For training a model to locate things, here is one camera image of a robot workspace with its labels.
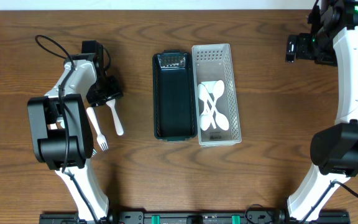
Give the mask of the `white thick-handled spoon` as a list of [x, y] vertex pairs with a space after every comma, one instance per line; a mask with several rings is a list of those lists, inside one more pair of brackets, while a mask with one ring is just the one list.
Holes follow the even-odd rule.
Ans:
[[111, 113], [112, 113], [112, 117], [113, 117], [113, 121], [114, 121], [114, 127], [116, 129], [116, 133], [118, 136], [122, 136], [124, 134], [124, 129], [122, 127], [121, 121], [118, 117], [115, 105], [116, 105], [116, 100], [112, 99], [106, 102], [106, 104], [110, 107], [111, 109]]

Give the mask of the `white plastic spoon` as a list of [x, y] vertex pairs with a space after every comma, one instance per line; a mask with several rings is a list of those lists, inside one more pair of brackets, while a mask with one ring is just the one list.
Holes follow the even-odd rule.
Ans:
[[200, 128], [202, 131], [206, 131], [211, 125], [210, 110], [207, 102], [204, 102], [203, 108], [204, 110], [200, 114]]
[[213, 105], [216, 106], [217, 100], [224, 93], [224, 82], [222, 80], [218, 80], [214, 83], [214, 85], [210, 84], [210, 88], [213, 94]]
[[229, 129], [229, 121], [227, 119], [227, 117], [220, 113], [216, 107], [216, 100], [213, 100], [210, 96], [209, 93], [207, 93], [207, 99], [209, 101], [209, 103], [211, 104], [211, 109], [210, 109], [210, 115], [215, 114], [215, 123], [224, 131], [227, 131]]
[[[209, 110], [211, 109], [211, 104], [209, 103], [208, 99], [207, 99], [207, 89], [203, 84], [199, 84], [198, 85], [198, 98], [200, 100], [202, 100], [203, 102], [207, 102], [208, 106], [209, 106]], [[216, 123], [215, 120], [213, 118], [213, 115], [210, 115], [210, 120], [211, 120], [211, 125], [214, 129], [216, 129]]]

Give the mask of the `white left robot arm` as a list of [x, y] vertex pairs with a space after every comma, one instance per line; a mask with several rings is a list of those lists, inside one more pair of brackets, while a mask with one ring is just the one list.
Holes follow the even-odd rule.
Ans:
[[88, 112], [123, 96], [119, 82], [108, 76], [107, 48], [84, 40], [80, 54], [62, 55], [64, 71], [44, 96], [27, 103], [36, 159], [60, 176], [78, 211], [46, 213], [40, 223], [118, 223], [91, 165], [96, 154]]

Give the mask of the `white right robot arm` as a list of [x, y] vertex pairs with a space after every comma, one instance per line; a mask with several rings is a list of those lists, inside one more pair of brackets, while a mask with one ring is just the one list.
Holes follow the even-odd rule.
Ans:
[[308, 23], [308, 33], [288, 37], [285, 60], [337, 68], [337, 115], [333, 126], [313, 136], [311, 167], [274, 222], [347, 223], [343, 213], [325, 212], [323, 207], [358, 174], [358, 1], [317, 0]]

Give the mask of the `pink-white plastic fork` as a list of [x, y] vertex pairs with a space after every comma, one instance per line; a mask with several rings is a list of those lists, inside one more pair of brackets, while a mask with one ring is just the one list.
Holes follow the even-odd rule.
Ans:
[[101, 129], [99, 127], [99, 123], [98, 123], [98, 120], [97, 120], [97, 117], [96, 117], [96, 114], [94, 112], [94, 109], [92, 107], [88, 107], [86, 109], [86, 112], [87, 112], [87, 115], [94, 127], [94, 130], [96, 131], [96, 134], [97, 134], [97, 137], [96, 137], [96, 140], [97, 140], [97, 143], [99, 144], [100, 148], [103, 150], [103, 151], [107, 151], [108, 150], [108, 142], [107, 142], [107, 139], [105, 137], [105, 135], [101, 132]]

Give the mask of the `black plastic basket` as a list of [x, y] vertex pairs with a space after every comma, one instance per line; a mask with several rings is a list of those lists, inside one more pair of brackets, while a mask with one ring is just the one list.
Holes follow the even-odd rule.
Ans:
[[198, 134], [191, 54], [166, 50], [152, 57], [154, 136], [185, 141]]

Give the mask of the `clear plastic basket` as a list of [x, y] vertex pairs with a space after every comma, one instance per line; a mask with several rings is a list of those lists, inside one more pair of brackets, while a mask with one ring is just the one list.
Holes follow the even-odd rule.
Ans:
[[[237, 105], [234, 70], [232, 65], [231, 48], [229, 44], [194, 45], [191, 50], [193, 56], [193, 76], [195, 80], [196, 110], [198, 119], [198, 139], [200, 146], [231, 146], [242, 141]], [[206, 131], [200, 128], [200, 114], [203, 112], [204, 102], [198, 98], [198, 85], [201, 82], [224, 82], [224, 93], [217, 100], [218, 111], [229, 121], [229, 129], [216, 129], [210, 125]]]

